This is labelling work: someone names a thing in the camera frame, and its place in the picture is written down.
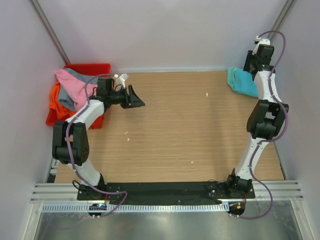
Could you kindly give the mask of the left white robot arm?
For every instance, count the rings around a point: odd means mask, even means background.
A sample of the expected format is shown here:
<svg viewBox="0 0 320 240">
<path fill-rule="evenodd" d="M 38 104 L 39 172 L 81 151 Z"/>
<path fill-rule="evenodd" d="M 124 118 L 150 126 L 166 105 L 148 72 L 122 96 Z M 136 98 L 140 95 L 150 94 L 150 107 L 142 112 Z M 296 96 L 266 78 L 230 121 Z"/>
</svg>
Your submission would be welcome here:
<svg viewBox="0 0 320 240">
<path fill-rule="evenodd" d="M 103 176 L 89 159 L 87 130 L 112 105 L 131 109 L 143 107 L 145 103 L 136 95 L 131 85 L 126 85 L 126 73 L 112 78 L 100 74 L 95 78 L 97 87 L 93 89 L 92 95 L 88 93 L 88 85 L 84 85 L 84 106 L 74 116 L 54 124 L 52 156 L 75 172 L 81 180 L 82 187 L 106 195 Z"/>
</svg>

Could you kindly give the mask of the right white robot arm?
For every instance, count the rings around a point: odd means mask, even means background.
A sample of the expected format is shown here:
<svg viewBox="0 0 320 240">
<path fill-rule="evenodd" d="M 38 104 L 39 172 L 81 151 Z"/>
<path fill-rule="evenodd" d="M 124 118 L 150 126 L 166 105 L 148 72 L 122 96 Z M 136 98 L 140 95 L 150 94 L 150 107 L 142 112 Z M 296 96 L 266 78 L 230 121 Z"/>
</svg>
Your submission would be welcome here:
<svg viewBox="0 0 320 240">
<path fill-rule="evenodd" d="M 253 173 L 260 156 L 287 123 L 289 105 L 281 102 L 276 90 L 275 70 L 270 65 L 273 53 L 274 47 L 270 43 L 257 43 L 254 50 L 247 53 L 243 70 L 253 77 L 258 101 L 246 124 L 248 144 L 240 162 L 227 178 L 226 191 L 232 198 L 252 194 Z"/>
</svg>

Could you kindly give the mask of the bright blue t shirt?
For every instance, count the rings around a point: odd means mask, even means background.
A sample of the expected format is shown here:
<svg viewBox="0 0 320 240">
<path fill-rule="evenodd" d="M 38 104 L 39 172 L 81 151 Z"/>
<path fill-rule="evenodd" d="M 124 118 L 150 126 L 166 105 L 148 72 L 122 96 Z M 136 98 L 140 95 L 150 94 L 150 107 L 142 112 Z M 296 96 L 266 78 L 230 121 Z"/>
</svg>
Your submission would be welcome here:
<svg viewBox="0 0 320 240">
<path fill-rule="evenodd" d="M 242 69 L 236 68 L 234 70 L 234 85 L 233 90 L 237 94 L 247 95 L 250 97 L 258 97 L 258 89 L 253 80 L 252 75 Z"/>
</svg>

